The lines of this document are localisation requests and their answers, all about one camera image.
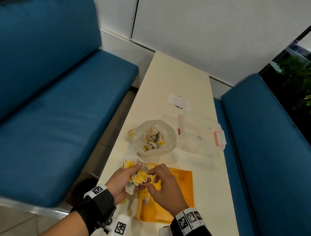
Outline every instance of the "tabletop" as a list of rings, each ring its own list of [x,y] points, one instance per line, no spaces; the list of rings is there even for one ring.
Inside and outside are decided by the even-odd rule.
[[[161,119],[164,115],[177,118],[182,113],[182,109],[168,103],[170,93],[189,99],[191,112],[217,121],[209,75],[157,51],[98,184],[106,183],[123,160],[138,157],[124,138],[129,129],[147,120]],[[214,148],[208,157],[175,149],[160,157],[140,158],[145,163],[165,163],[168,167],[192,171],[194,204],[211,234],[239,235],[222,150]],[[117,206],[113,220],[118,214],[125,214],[131,218],[128,235],[158,235],[159,228],[166,224],[137,220],[137,201],[138,194],[128,195],[127,202]]]

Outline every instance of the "orange tray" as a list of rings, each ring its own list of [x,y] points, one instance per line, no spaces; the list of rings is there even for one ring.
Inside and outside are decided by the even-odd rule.
[[[192,171],[179,170],[174,168],[169,168],[169,170],[175,176],[189,207],[194,207]],[[152,180],[151,183],[157,190],[161,189],[161,180],[159,180],[159,182],[156,184]],[[171,214],[163,209],[159,204],[157,204],[152,197],[150,197],[149,203],[147,205],[145,204],[145,199],[147,199],[148,196],[149,192],[147,189],[140,192],[137,204],[136,218],[147,222],[171,223],[173,220]]]

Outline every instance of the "blue seat cushion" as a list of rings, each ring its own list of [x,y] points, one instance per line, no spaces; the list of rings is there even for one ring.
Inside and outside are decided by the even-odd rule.
[[[255,236],[255,222],[250,208],[249,199],[245,191],[243,177],[239,161],[234,149],[233,140],[227,124],[227,119],[223,110],[222,102],[214,98],[218,123],[225,132],[226,148],[224,149],[227,173],[230,183],[234,212],[240,236]]]
[[[93,0],[0,1],[0,119],[100,46]]]
[[[258,74],[222,96],[261,235],[311,235],[311,146]]]
[[[97,50],[0,127],[0,196],[44,207],[69,191],[138,73]]]

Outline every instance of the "plastic bag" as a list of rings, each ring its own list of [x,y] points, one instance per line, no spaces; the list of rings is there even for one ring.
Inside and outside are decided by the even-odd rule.
[[[160,142],[158,142],[158,146],[155,149],[155,144],[153,142],[147,143],[146,141],[146,132],[148,132],[148,130],[153,130],[153,127],[155,127],[160,132],[161,137],[163,138],[163,141],[160,140]],[[130,146],[142,156],[165,155],[175,149],[177,142],[174,129],[161,120],[145,121],[140,126],[129,130],[125,135],[125,139],[130,141]]]

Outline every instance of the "qr code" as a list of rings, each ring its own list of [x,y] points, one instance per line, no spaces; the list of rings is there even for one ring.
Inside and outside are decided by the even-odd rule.
[[[123,235],[125,231],[126,224],[121,223],[120,221],[117,223],[117,227],[114,230],[115,233]]]
[[[195,214],[195,216],[196,216],[196,218],[197,218],[198,220],[201,220],[201,219],[202,219],[202,217],[200,216],[200,214],[199,214],[197,211],[194,211],[193,213]]]
[[[192,222],[196,221],[197,219],[194,216],[194,213],[191,211],[188,214],[186,214],[189,223],[191,224]]]
[[[178,220],[178,224],[179,224],[181,230],[183,230],[184,228],[186,228],[188,226],[187,220],[184,216]]]
[[[92,192],[95,193],[95,194],[99,194],[101,191],[103,191],[103,189],[101,187],[99,187],[99,186],[97,186],[96,188],[94,188],[92,190]]]

